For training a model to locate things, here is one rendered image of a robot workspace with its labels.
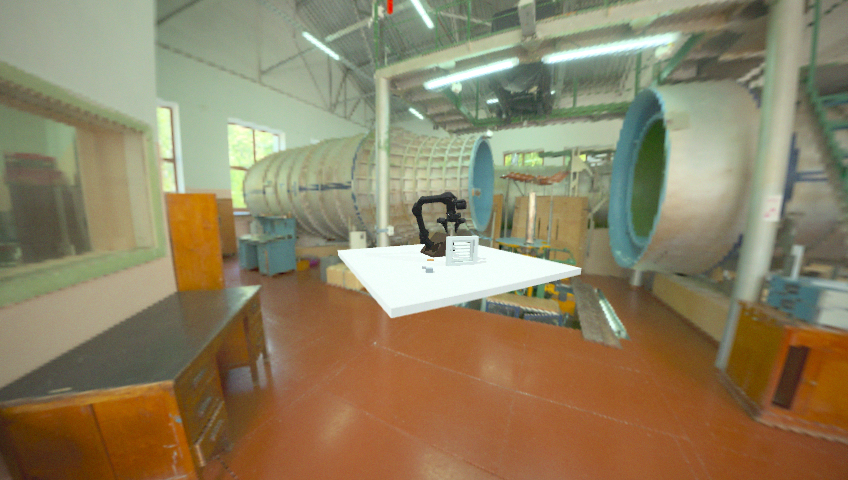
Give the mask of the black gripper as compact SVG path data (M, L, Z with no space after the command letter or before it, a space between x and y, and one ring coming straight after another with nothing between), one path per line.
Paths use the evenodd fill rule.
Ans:
M455 233L457 233L457 230L458 230L459 225L460 225L461 223L465 223L465 222L466 222L466 220L465 220L465 218L459 218L459 219L451 219L451 218L450 218L450 219L448 219L448 213L449 213L449 212L451 212L451 213L456 213L456 211L455 211L455 210L453 210L453 209L451 209L451 210L447 210L447 212L446 212L446 214L447 214L447 218L446 218L446 219L445 219L445 218L438 218L438 219L437 219L437 223L441 223L441 222L442 222L441 224L443 225L443 227L444 227L444 229L445 229L446 233L448 233L448 228L447 228L447 224L448 224L448 222L456 222L456 223L455 223Z

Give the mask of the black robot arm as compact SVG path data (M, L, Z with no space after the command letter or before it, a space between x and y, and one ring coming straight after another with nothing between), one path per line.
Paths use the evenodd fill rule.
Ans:
M428 238L429 231L428 231L428 229L425 228L425 225L424 225L424 221L423 221L423 217L422 217L422 205L425 204L425 203L436 203L436 202L442 202L445 205L447 204L447 210L451 210L451 209L455 210L455 207L456 207L457 210L467 208L467 203L466 203L465 199L457 200L457 197L455 195L453 195L452 192L445 192L445 193L442 193L440 195L421 196L420 197L420 199L414 204L414 206L412 208L412 212L416 216L418 227L419 227L419 230L420 230L420 233L419 233L420 244L425 244L426 248L429 248L429 249L431 248L431 246L435 242L432 242ZM449 212L448 213L448 219L450 219L450 218L451 219L461 218L461 213L456 214L456 213Z

